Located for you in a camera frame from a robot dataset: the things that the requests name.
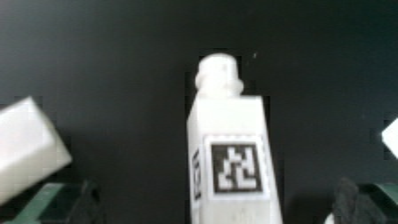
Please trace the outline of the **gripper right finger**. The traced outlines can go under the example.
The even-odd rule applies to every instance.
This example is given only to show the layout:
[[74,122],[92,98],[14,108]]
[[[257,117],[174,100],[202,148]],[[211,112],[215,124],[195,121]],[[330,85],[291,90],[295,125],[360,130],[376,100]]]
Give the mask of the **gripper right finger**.
[[398,224],[398,183],[339,180],[327,224]]

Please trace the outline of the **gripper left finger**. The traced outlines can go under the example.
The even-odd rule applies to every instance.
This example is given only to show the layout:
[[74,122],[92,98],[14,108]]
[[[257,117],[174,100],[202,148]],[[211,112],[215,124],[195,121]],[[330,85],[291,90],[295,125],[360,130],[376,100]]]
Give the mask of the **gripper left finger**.
[[5,224],[101,224],[96,183],[46,183]]

